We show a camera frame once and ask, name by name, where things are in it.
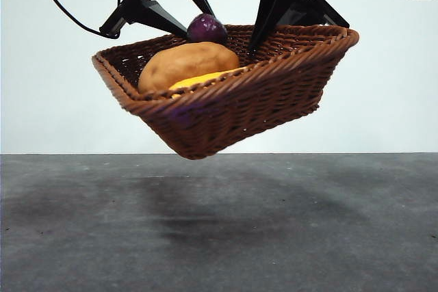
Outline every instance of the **purple onion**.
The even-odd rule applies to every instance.
[[[211,41],[224,44],[227,41],[227,29],[211,14],[199,14],[187,29],[190,42]]]

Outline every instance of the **wicker basket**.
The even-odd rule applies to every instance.
[[[156,52],[186,42],[174,35],[112,47],[92,61],[124,109],[182,157],[202,159],[315,111],[337,63],[359,40],[356,31],[338,26],[282,25],[249,54],[253,26],[226,27],[227,47],[246,67],[189,88],[143,94],[136,88]]]

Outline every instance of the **basket rim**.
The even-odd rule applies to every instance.
[[[250,29],[253,25],[225,25],[227,29],[239,30]],[[240,83],[252,83],[257,79],[268,79],[269,76],[274,75],[277,71],[297,70],[300,67],[306,66],[309,62],[323,62],[329,58],[333,58],[339,54],[345,53],[350,47],[354,46],[359,41],[359,34],[349,28],[339,27],[334,25],[311,25],[311,26],[297,26],[297,25],[279,25],[274,32],[287,31],[290,34],[299,35],[321,35],[327,38],[325,41],[315,44],[313,46],[305,46],[295,49],[290,52],[285,52],[281,55],[275,55],[270,59],[260,61],[258,63],[249,64],[243,68],[236,68],[229,72],[204,81],[203,83],[197,83],[190,87],[178,88],[176,90],[161,90],[158,92],[145,92],[139,93],[137,89],[132,86],[128,80],[126,80],[105,58],[104,53],[107,51],[114,51],[126,46],[136,47],[145,42],[153,42],[154,40],[163,40],[163,38],[177,38],[172,34],[152,38],[149,40],[143,40],[134,42],[132,44],[124,46],[114,46],[108,49],[99,51],[92,56],[92,62],[94,67],[101,74],[107,87],[113,92],[113,95],[118,99],[119,103],[126,110],[133,114],[140,114],[144,111],[144,107],[156,107],[161,108],[167,103],[173,104],[174,102],[181,102],[185,105],[192,101],[196,101],[197,95],[199,97],[205,97],[205,95],[212,92],[212,89],[224,89],[232,88],[232,78],[240,77]],[[270,70],[267,71],[264,67],[270,66]],[[172,95],[179,94],[179,97],[172,97]]]

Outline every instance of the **potato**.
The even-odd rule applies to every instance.
[[[221,44],[182,44],[160,51],[149,60],[140,74],[138,91],[167,90],[180,80],[239,67],[239,57]]]

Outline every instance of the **white wall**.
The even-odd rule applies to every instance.
[[[116,0],[60,0],[98,28]],[[184,25],[190,0],[158,0]],[[361,34],[314,114],[225,152],[437,152],[438,1],[328,0]],[[223,23],[252,24],[259,0],[209,0]],[[1,0],[1,151],[172,152],[123,111],[91,64],[97,51],[164,34],[126,26],[119,40],[89,34],[52,0]]]

